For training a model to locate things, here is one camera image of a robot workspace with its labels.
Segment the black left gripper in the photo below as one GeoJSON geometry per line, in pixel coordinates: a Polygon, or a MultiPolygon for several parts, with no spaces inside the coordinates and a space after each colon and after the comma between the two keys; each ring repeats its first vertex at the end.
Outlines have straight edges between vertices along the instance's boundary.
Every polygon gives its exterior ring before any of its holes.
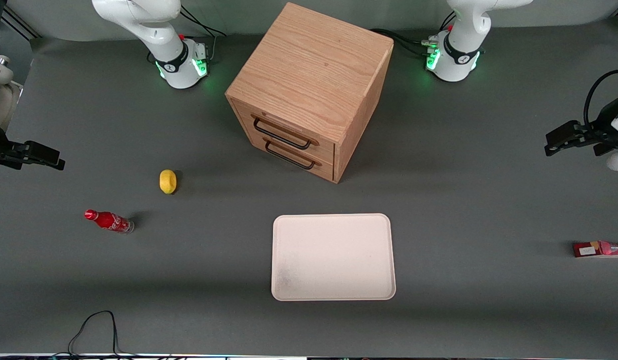
{"type": "MultiPolygon", "coordinates": [[[[618,97],[602,107],[594,121],[590,121],[589,95],[584,104],[584,124],[598,144],[593,147],[596,157],[618,150],[618,97]]],[[[567,121],[545,135],[545,155],[551,157],[557,152],[587,146],[587,129],[578,121],[567,121]]]]}

